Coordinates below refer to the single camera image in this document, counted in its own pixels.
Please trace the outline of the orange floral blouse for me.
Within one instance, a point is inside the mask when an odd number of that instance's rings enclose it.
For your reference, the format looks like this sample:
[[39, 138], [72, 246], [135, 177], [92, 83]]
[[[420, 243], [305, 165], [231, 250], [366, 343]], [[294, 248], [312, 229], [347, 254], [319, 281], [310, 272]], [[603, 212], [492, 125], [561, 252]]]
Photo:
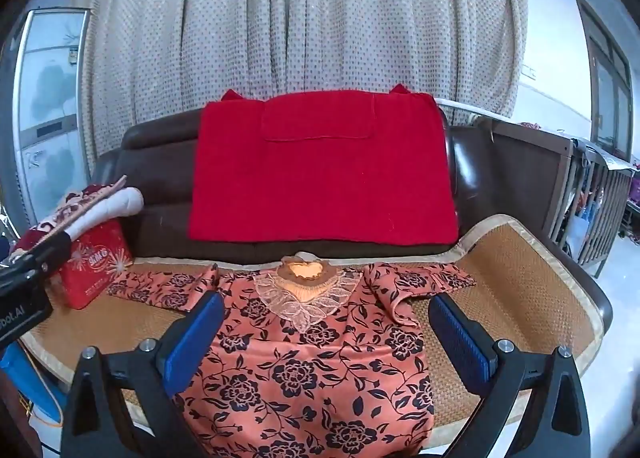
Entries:
[[128, 272], [111, 296], [188, 312], [209, 290], [224, 320], [176, 402], [217, 457], [407, 456], [434, 426], [413, 300], [473, 278], [452, 263], [333, 267], [316, 261], [201, 274]]

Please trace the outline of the blue bag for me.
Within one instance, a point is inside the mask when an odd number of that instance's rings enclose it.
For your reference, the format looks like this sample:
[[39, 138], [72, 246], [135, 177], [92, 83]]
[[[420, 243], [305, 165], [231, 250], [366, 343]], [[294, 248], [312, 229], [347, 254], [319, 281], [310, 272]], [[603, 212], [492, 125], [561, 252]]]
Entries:
[[13, 342], [1, 356], [1, 370], [14, 386], [57, 426], [62, 426], [66, 394], [35, 364], [20, 342]]

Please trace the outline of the red gift box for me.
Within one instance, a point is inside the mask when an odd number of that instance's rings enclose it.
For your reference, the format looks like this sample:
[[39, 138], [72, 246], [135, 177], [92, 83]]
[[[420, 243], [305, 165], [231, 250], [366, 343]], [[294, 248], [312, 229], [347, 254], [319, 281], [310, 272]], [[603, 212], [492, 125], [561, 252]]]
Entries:
[[85, 308], [131, 264], [119, 220], [93, 227], [72, 243], [70, 258], [58, 271], [66, 305]]

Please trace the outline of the woven bamboo seat mat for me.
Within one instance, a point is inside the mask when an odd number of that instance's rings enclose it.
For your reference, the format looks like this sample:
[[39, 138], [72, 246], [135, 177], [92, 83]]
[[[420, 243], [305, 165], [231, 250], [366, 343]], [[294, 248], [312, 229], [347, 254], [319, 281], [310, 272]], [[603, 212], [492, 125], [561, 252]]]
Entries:
[[[577, 369], [584, 370], [600, 348], [603, 320], [590, 297], [568, 269], [510, 216], [485, 218], [454, 248], [436, 256], [391, 261], [333, 260], [329, 266], [374, 263], [457, 265], [473, 278], [473, 285], [447, 293], [448, 296], [491, 337], [509, 339], [524, 352], [549, 354], [564, 345], [573, 354]], [[135, 270], [201, 274], [210, 266], [248, 272], [281, 265], [153, 258], [137, 260], [122, 273]], [[61, 287], [54, 286], [50, 294], [51, 317], [24, 337], [24, 345], [38, 362], [62, 381], [73, 379], [85, 346], [95, 345], [105, 353], [126, 351], [142, 339], [161, 336], [172, 322], [186, 314], [111, 296], [108, 288], [115, 278], [81, 310], [69, 308]], [[431, 300], [411, 303], [422, 325], [435, 415], [432, 433], [420, 450], [452, 442], [480, 402], [477, 395], [465, 389], [428, 322]]]

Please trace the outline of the red patterned blanket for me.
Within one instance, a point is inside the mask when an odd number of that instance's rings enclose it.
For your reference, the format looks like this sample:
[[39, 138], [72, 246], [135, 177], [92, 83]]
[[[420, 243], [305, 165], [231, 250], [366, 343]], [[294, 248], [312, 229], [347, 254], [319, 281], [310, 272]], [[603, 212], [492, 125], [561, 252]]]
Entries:
[[28, 250], [34, 248], [40, 239], [50, 235], [50, 233], [55, 233], [58, 230], [73, 225], [100, 201], [111, 197], [115, 192], [123, 189], [126, 181], [127, 177], [122, 176], [112, 184], [91, 184], [83, 190], [69, 192], [51, 214], [34, 226], [29, 227], [29, 229], [18, 238], [18, 241], [9, 253], [8, 261], [13, 262], [20, 258]]

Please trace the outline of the white rolled towel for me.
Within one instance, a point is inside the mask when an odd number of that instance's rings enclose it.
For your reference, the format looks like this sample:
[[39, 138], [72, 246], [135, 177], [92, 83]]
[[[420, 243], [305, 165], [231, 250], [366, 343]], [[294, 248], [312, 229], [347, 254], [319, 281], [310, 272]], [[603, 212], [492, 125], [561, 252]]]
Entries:
[[144, 206], [142, 192], [134, 187], [126, 187], [111, 196], [100, 199], [86, 212], [63, 228], [71, 241], [113, 218], [128, 218], [140, 213]]

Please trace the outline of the dark brown leather sofa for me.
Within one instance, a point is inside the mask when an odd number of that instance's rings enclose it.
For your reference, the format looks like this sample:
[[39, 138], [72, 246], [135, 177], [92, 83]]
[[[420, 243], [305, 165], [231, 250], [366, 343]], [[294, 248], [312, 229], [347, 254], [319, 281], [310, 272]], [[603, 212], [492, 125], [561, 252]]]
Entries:
[[[121, 176], [140, 189], [143, 211], [122, 222], [134, 256], [215, 260], [238, 264], [270, 263], [299, 251], [323, 259], [429, 256], [446, 246], [392, 247], [348, 241], [287, 241], [221, 244], [188, 236], [193, 163], [200, 125], [198, 110], [130, 128], [119, 148], [103, 154], [93, 171], [96, 184]], [[476, 126], [448, 126], [447, 145], [454, 202], [466, 233], [493, 214], [519, 220], [568, 269], [590, 297], [605, 326], [613, 309], [597, 282], [551, 239], [570, 170], [572, 142], [541, 130], [491, 119]]]

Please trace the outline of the white refrigerator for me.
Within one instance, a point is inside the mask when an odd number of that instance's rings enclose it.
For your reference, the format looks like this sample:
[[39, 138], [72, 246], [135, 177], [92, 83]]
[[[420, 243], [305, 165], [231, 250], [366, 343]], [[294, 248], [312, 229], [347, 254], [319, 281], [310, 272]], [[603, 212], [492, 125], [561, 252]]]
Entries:
[[21, 200], [32, 224], [87, 185], [80, 72], [88, 23], [84, 8], [30, 10], [17, 41], [13, 146]]

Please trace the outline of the wooden baby crib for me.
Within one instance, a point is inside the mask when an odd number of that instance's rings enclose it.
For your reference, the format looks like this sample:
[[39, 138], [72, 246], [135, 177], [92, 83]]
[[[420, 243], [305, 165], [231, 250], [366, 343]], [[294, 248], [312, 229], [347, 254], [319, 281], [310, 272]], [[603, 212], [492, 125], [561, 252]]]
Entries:
[[489, 132], [513, 214], [599, 276], [622, 224], [634, 167], [579, 137], [498, 121]]

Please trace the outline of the red knitted cloth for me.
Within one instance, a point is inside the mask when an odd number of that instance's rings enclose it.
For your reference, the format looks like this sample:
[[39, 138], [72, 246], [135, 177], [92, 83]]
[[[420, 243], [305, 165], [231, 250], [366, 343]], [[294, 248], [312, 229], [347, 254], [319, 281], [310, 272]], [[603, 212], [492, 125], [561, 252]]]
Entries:
[[250, 100], [201, 113], [194, 240], [451, 244], [459, 231], [445, 123], [434, 98], [396, 86]]

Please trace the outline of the beige dotted curtain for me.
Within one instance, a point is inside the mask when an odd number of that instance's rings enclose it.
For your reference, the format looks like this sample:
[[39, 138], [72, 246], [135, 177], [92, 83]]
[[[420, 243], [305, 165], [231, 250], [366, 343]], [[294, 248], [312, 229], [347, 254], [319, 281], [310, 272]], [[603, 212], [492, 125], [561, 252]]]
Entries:
[[88, 10], [80, 72], [90, 161], [130, 126], [247, 97], [396, 84], [510, 116], [527, 0], [72, 0]]

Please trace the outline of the brown framed window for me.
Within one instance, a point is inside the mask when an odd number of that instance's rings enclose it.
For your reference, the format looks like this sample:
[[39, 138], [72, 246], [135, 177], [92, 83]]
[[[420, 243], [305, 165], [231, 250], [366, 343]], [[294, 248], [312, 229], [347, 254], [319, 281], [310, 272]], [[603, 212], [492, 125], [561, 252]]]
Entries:
[[576, 3], [589, 58], [591, 140], [630, 161], [634, 111], [627, 57], [591, 5], [586, 0]]

